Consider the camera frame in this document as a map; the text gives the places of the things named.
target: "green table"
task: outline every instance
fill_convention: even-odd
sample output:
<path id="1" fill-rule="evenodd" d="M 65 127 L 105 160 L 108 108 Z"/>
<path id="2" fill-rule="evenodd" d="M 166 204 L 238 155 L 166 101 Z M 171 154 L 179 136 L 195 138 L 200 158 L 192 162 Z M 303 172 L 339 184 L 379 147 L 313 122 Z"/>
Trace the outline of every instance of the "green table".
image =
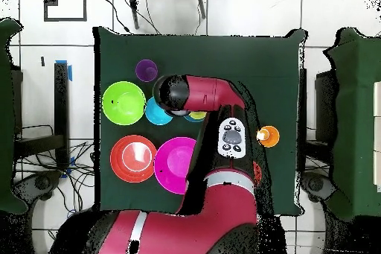
<path id="1" fill-rule="evenodd" d="M 381 39 L 346 28 L 325 53 L 333 59 L 339 83 L 333 146 L 333 181 L 339 190 L 327 206 L 342 220 L 381 217 L 381 193 L 373 177 L 374 82 L 381 80 Z"/>
<path id="2" fill-rule="evenodd" d="M 143 83 L 135 75 L 135 66 L 142 59 L 153 60 L 159 75 L 192 74 L 244 83 L 256 101 L 260 124 L 277 127 L 281 135 L 278 145 L 266 151 L 275 214 L 301 213 L 294 204 L 294 193 L 299 47 L 306 36 L 303 30 L 293 31 L 287 38 L 122 36 L 102 27 L 95 28 L 94 33 L 95 50 L 100 49 L 100 63 L 96 62 L 100 66 L 100 95 L 114 82 L 128 80 L 139 85 L 148 100 L 154 82 Z M 122 127 L 111 123 L 101 112 L 100 208 L 175 212 L 182 195 L 164 190 L 154 175 L 139 184 L 120 180 L 111 169 L 109 155 L 123 136 L 145 136 L 159 148 L 175 136 L 196 139 L 200 126 L 201 123 L 190 123 L 185 118 L 174 118 L 169 124 L 156 126 L 144 116 L 137 123 Z"/>

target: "white control panel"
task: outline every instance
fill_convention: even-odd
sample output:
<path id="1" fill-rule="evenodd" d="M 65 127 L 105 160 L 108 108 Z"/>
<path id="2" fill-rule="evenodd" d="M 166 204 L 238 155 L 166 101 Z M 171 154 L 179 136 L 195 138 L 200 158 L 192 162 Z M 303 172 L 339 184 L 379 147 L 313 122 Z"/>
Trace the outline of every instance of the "white control panel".
<path id="1" fill-rule="evenodd" d="M 227 118 L 221 123 L 218 131 L 218 153 L 234 159 L 246 155 L 245 128 L 240 120 Z"/>

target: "green plate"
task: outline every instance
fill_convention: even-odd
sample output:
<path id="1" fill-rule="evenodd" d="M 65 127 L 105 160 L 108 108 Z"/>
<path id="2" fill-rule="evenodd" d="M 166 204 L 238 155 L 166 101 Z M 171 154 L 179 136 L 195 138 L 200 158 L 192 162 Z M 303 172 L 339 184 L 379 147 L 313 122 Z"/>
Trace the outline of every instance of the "green plate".
<path id="1" fill-rule="evenodd" d="M 112 84 L 103 94 L 104 115 L 114 124 L 128 126 L 144 114 L 146 97 L 134 83 L 120 81 Z"/>

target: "chair leg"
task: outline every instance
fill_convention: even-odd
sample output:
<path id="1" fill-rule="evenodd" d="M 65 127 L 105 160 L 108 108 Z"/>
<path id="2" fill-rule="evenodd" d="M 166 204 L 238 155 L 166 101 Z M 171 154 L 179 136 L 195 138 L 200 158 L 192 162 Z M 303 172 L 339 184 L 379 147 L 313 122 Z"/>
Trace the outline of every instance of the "chair leg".
<path id="1" fill-rule="evenodd" d="M 200 10 L 202 19 L 205 19 L 206 15 L 205 15 L 205 8 L 204 8 L 204 1 L 203 0 L 199 0 L 199 10 Z"/>
<path id="2" fill-rule="evenodd" d="M 138 23 L 138 14 L 136 13 L 138 10 L 138 2 L 136 0 L 129 0 L 129 5 L 131 5 L 132 18 L 134 19 L 135 29 L 139 29 Z"/>

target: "pink plate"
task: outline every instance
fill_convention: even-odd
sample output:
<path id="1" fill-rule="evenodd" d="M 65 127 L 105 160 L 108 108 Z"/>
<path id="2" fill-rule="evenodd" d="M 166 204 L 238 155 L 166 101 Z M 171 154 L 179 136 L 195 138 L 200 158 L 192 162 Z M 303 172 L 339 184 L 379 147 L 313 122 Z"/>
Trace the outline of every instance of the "pink plate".
<path id="1" fill-rule="evenodd" d="M 158 149 L 154 161 L 156 179 L 171 193 L 185 193 L 185 177 L 195 144 L 196 140 L 192 138 L 176 137 Z"/>

